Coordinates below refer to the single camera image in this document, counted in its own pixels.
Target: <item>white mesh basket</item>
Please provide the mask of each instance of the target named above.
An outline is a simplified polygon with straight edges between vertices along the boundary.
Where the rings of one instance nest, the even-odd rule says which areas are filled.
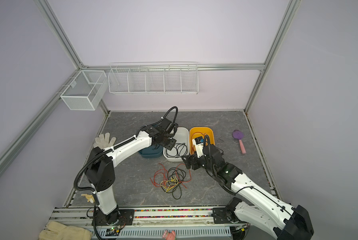
[[[109,91],[113,94],[198,93],[197,67],[174,66],[158,69],[111,68]]]
[[[60,95],[71,110],[95,110],[107,89],[104,71],[81,70]]]

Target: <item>orange bin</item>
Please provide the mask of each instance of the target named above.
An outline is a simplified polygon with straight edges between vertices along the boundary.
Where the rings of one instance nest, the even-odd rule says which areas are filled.
[[[209,127],[193,127],[190,130],[190,154],[195,152],[195,146],[192,144],[192,139],[205,135],[210,136],[211,144],[215,144],[215,138],[213,136],[213,131]]]

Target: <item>gray marble tabletop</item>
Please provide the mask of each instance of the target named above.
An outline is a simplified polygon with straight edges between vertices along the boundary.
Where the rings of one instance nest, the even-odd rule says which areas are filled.
[[[173,119],[173,112],[168,119]],[[115,143],[119,143],[136,133],[136,130],[145,124],[156,122],[164,115],[163,112],[128,112],[111,113],[103,133],[109,132],[110,137],[116,137]],[[269,191],[269,185],[265,176],[259,154],[256,150],[244,113],[239,111],[220,112],[179,112],[176,122],[180,127],[190,130],[192,127],[210,127],[215,136],[215,145],[224,150],[224,160],[239,167],[255,183]],[[238,140],[232,137],[232,132],[239,129],[244,133],[242,139],[247,154],[240,151]],[[122,161],[115,170],[114,195],[120,207],[133,206],[161,206],[161,205],[225,205],[232,195],[225,192],[204,169],[191,170],[191,181],[186,183],[187,188],[181,187],[180,199],[174,199],[171,194],[165,193],[160,187],[155,187],[150,178],[161,168],[166,169],[178,166],[181,162],[170,162],[164,156],[155,159],[145,159],[138,153]],[[186,179],[189,179],[188,170],[184,165],[179,168],[187,171]],[[88,186],[88,180],[83,176],[80,186]],[[82,193],[78,191],[71,203],[72,206],[89,206]]]

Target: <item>wire basket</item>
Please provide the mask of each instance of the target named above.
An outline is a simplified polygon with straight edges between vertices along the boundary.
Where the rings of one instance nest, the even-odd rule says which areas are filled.
[[[189,65],[160,68],[116,66],[108,73],[108,83],[113,94],[196,94],[198,70]]]
[[[95,110],[107,89],[104,71],[81,70],[60,97],[71,110]]]

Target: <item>beige work glove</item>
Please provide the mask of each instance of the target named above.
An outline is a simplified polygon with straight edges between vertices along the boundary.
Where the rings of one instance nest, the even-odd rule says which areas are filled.
[[[58,222],[47,223],[48,230],[39,233],[39,240],[90,240],[92,233],[87,229],[66,226]]]
[[[105,135],[99,134],[99,137],[95,137],[94,147],[105,149],[106,147],[114,146],[115,141],[116,137],[111,138],[111,141],[109,141],[109,132],[107,132]]]

